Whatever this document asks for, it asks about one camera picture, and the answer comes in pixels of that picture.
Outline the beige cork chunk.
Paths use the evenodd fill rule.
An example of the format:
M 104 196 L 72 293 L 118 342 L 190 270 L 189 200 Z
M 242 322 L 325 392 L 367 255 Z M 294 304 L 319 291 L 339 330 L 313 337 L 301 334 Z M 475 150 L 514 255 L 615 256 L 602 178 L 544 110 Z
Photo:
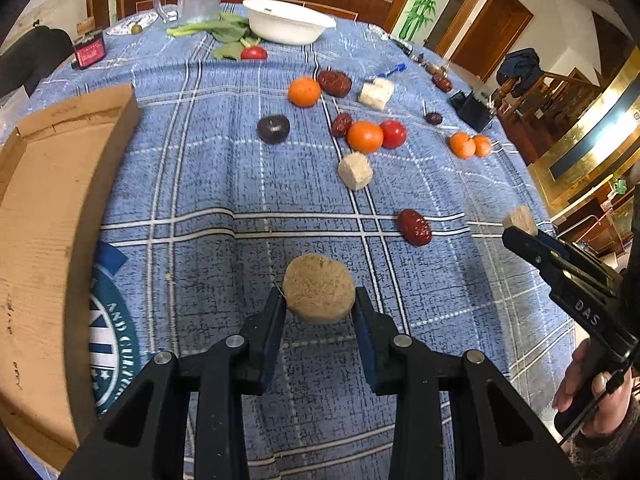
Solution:
M 365 188 L 373 178 L 373 169 L 367 156 L 359 152 L 345 156 L 337 166 L 337 173 L 352 191 Z
M 538 235 L 538 226 L 532 211 L 525 205 L 517 206 L 506 214 L 502 220 L 503 229 L 518 228 L 521 231 L 531 235 Z

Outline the orange mandarin small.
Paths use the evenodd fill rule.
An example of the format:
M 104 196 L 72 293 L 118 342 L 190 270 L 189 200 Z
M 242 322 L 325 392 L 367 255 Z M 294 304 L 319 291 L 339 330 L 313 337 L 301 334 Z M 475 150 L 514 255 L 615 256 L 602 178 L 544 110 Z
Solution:
M 492 143 L 488 136 L 473 136 L 475 145 L 475 155 L 478 157 L 487 157 L 492 153 Z

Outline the orange mandarin large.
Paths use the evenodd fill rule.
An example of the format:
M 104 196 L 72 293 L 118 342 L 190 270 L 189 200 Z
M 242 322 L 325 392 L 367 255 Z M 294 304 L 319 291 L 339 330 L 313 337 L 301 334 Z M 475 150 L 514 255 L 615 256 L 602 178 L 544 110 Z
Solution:
M 475 142 L 463 131 L 458 131 L 450 136 L 448 144 L 457 158 L 468 159 L 475 155 Z

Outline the round beige cork piece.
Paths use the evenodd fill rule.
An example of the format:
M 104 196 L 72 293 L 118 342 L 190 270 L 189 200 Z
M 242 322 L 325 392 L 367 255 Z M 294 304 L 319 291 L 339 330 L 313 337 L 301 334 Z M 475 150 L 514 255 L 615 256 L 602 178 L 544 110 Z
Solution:
M 288 264 L 282 292 L 288 310 L 309 324 L 341 321 L 356 300 L 354 279 L 347 266 L 318 254 L 303 254 Z

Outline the white cylinder chunk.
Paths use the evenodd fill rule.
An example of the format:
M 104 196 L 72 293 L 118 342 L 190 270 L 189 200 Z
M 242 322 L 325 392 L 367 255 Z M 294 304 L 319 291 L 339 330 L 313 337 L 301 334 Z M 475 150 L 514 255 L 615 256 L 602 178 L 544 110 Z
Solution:
M 358 102 L 374 110 L 384 110 L 394 91 L 395 85 L 393 81 L 376 77 L 362 85 Z

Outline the small red jujube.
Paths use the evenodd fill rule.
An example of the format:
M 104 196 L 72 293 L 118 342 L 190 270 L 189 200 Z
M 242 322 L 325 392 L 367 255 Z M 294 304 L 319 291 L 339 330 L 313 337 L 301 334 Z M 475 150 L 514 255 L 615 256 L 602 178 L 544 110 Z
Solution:
M 331 134 L 334 138 L 344 138 L 352 126 L 352 115 L 338 113 L 331 124 Z

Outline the dark purple plum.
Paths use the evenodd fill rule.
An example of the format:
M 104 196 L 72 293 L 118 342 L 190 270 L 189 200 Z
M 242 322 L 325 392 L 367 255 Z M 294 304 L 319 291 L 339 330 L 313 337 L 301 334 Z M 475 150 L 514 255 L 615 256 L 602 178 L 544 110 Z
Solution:
M 284 115 L 270 115 L 262 117 L 257 123 L 259 139 L 267 144 L 280 144 L 290 133 L 290 122 Z

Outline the black box on table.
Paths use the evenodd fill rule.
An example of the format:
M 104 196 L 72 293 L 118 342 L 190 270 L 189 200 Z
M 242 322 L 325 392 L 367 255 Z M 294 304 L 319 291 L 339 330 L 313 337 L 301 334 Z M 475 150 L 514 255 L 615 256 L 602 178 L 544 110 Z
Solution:
M 450 96 L 448 102 L 462 122 L 476 132 L 483 131 L 496 114 L 494 101 L 485 92 L 458 91 Z

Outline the small dark jujube right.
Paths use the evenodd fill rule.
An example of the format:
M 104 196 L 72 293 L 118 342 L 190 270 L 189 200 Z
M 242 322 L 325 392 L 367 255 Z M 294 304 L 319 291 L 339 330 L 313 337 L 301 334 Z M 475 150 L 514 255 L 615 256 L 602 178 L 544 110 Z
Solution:
M 437 126 L 442 123 L 442 115 L 437 112 L 427 113 L 424 118 L 430 125 L 433 126 Z

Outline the dark jacket on railing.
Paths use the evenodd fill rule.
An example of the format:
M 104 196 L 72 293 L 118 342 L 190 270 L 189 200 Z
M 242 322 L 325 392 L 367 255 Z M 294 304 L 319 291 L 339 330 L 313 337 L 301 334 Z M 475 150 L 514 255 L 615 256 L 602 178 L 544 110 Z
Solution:
M 525 48 L 506 55 L 497 70 L 496 79 L 499 86 L 514 79 L 516 84 L 511 94 L 514 98 L 519 98 L 532 88 L 543 74 L 537 52 L 533 48 Z

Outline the red jujube table edge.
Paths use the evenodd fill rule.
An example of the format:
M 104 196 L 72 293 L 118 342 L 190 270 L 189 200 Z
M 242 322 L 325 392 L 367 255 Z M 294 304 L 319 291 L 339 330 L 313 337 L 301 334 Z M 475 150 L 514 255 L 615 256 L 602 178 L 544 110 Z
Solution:
M 439 88 L 440 91 L 448 93 L 451 91 L 452 89 L 452 83 L 451 81 L 439 74 L 434 74 L 432 76 L 432 83 Z

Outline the blue plaid tablecloth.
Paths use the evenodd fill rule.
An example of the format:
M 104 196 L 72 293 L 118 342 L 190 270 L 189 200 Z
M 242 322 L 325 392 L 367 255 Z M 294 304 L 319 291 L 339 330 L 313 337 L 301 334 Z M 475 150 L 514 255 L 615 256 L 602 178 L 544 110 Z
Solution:
M 463 129 L 421 67 L 394 77 L 384 110 L 356 96 L 322 96 L 312 107 L 288 87 L 322 68 L 355 86 L 402 61 L 401 50 L 368 25 L 340 21 L 306 47 L 270 44 L 264 62 L 219 61 L 215 39 L 166 34 L 105 36 L 105 58 L 86 70 L 62 65 L 15 118 L 106 86 L 131 84 L 140 119 L 122 158 L 102 220 L 110 255 L 94 271 L 90 376 L 107 410 L 155 353 L 190 356 L 237 330 L 258 310 L 297 256 L 341 261 L 401 333 L 453 354 L 483 351 L 545 424 L 574 346 L 570 320 L 547 285 L 502 246 L 502 220 L 527 206 L 551 223 L 525 162 L 498 122 L 492 153 L 460 159 L 449 137 Z M 442 115 L 430 125 L 427 113 Z M 401 122 L 407 140 L 367 156 L 371 182 L 352 191 L 337 173 L 354 151 L 334 138 L 338 113 L 354 122 Z M 258 120 L 284 115 L 280 144 Z M 404 209 L 422 214 L 430 244 L 409 244 Z

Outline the brown wooden door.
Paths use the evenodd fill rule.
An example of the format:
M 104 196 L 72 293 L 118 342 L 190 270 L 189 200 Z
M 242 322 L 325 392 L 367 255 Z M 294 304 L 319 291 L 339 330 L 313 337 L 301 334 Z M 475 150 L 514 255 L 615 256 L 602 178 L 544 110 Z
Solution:
M 487 0 L 451 61 L 486 81 L 533 17 L 520 0 Z

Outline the blue pen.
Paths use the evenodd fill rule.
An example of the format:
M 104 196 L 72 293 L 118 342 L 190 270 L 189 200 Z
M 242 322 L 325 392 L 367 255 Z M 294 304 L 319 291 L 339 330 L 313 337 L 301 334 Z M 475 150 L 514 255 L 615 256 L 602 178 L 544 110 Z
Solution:
M 392 76 L 393 74 L 404 72 L 406 70 L 406 68 L 407 68 L 407 66 L 406 66 L 405 63 L 399 63 L 396 66 L 394 66 L 393 68 L 391 68 L 390 70 L 384 70 L 384 72 L 378 73 L 376 75 L 376 78 L 388 78 L 389 76 Z

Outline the large red jujube far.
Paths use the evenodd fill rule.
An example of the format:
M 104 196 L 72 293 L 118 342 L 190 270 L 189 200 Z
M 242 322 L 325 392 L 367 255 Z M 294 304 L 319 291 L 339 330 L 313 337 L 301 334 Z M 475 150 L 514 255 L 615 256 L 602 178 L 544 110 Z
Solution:
M 352 80 L 339 70 L 320 70 L 316 81 L 323 92 L 336 98 L 344 98 L 352 90 Z

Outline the brown cardboard box tray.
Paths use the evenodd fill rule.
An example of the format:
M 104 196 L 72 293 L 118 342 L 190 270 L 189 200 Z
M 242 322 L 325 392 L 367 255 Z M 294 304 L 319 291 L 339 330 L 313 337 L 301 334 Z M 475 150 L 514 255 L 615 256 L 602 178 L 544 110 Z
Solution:
M 138 120 L 134 88 L 119 84 L 21 119 L 1 149 L 1 419 L 55 470 L 98 421 L 93 257 Z

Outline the white bowl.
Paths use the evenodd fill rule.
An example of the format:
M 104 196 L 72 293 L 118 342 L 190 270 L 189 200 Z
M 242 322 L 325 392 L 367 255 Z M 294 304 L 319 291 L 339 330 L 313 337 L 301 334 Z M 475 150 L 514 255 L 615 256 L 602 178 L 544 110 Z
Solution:
M 329 15 L 280 0 L 244 0 L 250 30 L 255 35 L 289 46 L 308 46 L 316 42 L 336 21 Z

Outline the small red tomato near greens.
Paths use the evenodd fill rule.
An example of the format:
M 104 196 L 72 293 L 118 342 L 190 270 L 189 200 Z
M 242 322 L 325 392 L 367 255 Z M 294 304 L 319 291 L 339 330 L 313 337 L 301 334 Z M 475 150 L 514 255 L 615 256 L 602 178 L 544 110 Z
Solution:
M 240 54 L 242 61 L 263 61 L 267 58 L 268 52 L 259 46 L 247 47 Z

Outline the black leather sofa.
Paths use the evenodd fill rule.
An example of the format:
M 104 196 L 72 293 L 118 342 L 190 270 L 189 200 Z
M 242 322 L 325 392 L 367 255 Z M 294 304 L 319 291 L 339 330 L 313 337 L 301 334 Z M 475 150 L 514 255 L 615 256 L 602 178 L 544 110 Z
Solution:
M 0 96 L 21 87 L 31 96 L 39 81 L 73 53 L 72 40 L 64 30 L 34 27 L 1 55 Z

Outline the pink label black jar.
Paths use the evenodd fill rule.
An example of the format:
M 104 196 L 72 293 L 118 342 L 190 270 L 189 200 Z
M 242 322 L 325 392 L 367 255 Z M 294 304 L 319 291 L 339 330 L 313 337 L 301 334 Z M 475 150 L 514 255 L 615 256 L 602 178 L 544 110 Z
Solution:
M 106 47 L 101 29 L 87 32 L 73 43 L 75 62 L 73 66 L 84 70 L 105 58 Z

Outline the green leafy vegetable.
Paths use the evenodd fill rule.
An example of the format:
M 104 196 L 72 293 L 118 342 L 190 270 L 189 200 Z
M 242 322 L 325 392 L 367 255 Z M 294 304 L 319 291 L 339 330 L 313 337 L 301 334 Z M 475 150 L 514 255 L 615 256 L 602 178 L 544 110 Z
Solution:
M 257 47 L 262 38 L 250 30 L 250 22 L 244 16 L 230 12 L 221 12 L 218 20 L 190 23 L 166 29 L 169 37 L 181 38 L 198 32 L 207 32 L 219 44 L 213 50 L 216 60 L 239 61 L 242 52 L 249 47 Z

